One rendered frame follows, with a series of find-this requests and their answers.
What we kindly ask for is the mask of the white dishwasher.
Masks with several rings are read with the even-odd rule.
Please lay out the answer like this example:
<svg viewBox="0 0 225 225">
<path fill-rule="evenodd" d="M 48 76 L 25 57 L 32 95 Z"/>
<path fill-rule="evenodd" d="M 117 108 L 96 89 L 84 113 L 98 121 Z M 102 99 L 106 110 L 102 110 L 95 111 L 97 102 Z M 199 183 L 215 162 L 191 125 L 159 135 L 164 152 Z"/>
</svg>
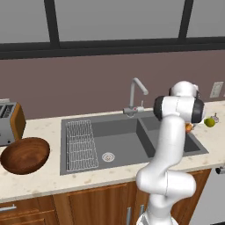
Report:
<svg viewBox="0 0 225 225">
<path fill-rule="evenodd" d="M 225 225 L 225 174 L 213 168 L 197 184 L 200 193 L 190 225 Z"/>
</svg>

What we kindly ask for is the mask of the white wall socket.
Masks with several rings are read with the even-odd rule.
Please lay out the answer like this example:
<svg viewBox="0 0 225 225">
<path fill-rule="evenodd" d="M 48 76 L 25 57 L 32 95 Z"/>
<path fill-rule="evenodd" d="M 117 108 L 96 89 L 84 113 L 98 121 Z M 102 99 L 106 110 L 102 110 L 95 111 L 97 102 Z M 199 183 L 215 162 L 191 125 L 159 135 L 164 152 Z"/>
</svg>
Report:
<svg viewBox="0 0 225 225">
<path fill-rule="evenodd" d="M 223 82 L 215 82 L 210 93 L 210 98 L 218 98 L 220 96 L 222 86 Z"/>
</svg>

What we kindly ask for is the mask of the wooden cupboard door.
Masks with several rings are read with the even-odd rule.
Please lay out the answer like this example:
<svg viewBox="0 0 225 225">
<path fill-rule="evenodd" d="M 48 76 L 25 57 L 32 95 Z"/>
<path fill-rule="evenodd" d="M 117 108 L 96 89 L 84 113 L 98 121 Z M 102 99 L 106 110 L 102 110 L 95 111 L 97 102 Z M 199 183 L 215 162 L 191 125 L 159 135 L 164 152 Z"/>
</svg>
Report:
<svg viewBox="0 0 225 225">
<path fill-rule="evenodd" d="M 136 185 L 128 182 L 53 196 L 60 225 L 126 225 L 132 208 L 133 225 Z"/>
<path fill-rule="evenodd" d="M 179 225 L 171 209 L 180 200 L 192 197 L 197 187 L 189 173 L 157 171 L 150 166 L 138 171 L 136 184 L 139 190 L 149 194 L 149 202 L 135 225 Z"/>
</svg>

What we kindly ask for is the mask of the black framed window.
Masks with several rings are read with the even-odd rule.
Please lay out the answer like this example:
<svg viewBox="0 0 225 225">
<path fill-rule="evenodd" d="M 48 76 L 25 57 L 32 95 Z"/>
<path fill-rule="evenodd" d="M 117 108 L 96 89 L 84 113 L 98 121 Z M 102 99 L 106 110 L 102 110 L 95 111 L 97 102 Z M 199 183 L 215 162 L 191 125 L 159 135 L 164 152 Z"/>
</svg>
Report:
<svg viewBox="0 0 225 225">
<path fill-rule="evenodd" d="M 0 60 L 225 49 L 225 0 L 0 0 Z"/>
</svg>

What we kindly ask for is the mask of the silver sink tap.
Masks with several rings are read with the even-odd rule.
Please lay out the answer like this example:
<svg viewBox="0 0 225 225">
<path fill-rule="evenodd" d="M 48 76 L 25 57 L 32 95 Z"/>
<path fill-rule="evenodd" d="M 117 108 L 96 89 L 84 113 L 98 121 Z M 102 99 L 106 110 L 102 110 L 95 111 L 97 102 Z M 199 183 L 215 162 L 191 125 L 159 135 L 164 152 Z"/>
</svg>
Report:
<svg viewBox="0 0 225 225">
<path fill-rule="evenodd" d="M 134 117 L 137 113 L 143 113 L 144 112 L 143 102 L 141 102 L 140 106 L 135 106 L 134 105 L 134 94 L 135 94 L 135 87 L 136 86 L 138 86 L 140 88 L 140 90 L 142 91 L 142 93 L 144 95 L 148 95 L 149 94 L 149 91 L 143 85 L 143 83 L 137 77 L 135 77 L 132 80 L 132 83 L 131 83 L 129 105 L 128 105 L 127 108 L 123 109 L 123 113 L 129 118 Z"/>
</svg>

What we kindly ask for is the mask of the wooden drawer front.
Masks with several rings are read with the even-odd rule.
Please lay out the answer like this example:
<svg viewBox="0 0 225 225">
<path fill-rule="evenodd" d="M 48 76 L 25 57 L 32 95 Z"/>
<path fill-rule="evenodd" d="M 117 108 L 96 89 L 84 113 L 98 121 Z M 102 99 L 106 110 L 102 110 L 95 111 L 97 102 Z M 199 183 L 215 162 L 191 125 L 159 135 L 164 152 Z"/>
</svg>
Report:
<svg viewBox="0 0 225 225">
<path fill-rule="evenodd" d="M 0 203 L 17 209 L 0 213 L 0 225 L 60 225 L 52 196 Z"/>
</svg>

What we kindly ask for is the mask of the grey kitchen sink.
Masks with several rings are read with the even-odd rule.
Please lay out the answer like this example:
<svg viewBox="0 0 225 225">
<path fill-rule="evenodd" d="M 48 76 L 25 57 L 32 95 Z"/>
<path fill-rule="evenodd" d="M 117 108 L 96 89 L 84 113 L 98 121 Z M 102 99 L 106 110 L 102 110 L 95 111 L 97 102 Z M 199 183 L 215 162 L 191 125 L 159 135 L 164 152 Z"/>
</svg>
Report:
<svg viewBox="0 0 225 225">
<path fill-rule="evenodd" d="M 84 171 L 67 171 L 66 123 L 90 120 L 98 155 L 98 167 Z M 161 121 L 151 111 L 137 113 L 129 118 L 125 114 L 113 114 L 77 119 L 65 119 L 61 127 L 60 173 L 69 175 L 78 172 L 103 170 L 131 164 L 147 163 L 156 153 Z M 206 154 L 206 148 L 185 132 L 183 156 Z"/>
</svg>

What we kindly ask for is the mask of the brown wooden bowl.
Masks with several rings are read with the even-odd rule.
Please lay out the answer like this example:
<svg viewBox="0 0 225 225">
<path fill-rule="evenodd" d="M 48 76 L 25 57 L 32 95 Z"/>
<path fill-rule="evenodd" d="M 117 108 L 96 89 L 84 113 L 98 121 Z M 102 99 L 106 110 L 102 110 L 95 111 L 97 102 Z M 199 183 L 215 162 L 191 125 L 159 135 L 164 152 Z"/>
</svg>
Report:
<svg viewBox="0 0 225 225">
<path fill-rule="evenodd" d="M 50 146 L 38 137 L 13 142 L 0 155 L 1 165 L 10 173 L 26 175 L 40 169 L 48 160 Z"/>
</svg>

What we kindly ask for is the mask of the grey and brown toaster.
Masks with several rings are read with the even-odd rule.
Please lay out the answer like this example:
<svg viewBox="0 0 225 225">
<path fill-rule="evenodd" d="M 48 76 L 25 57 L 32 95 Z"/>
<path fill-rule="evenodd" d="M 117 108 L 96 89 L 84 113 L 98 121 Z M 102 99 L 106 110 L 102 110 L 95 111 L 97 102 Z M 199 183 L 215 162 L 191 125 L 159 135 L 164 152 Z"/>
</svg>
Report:
<svg viewBox="0 0 225 225">
<path fill-rule="evenodd" d="M 25 115 L 21 104 L 8 98 L 0 99 L 0 147 L 20 140 L 25 130 Z"/>
</svg>

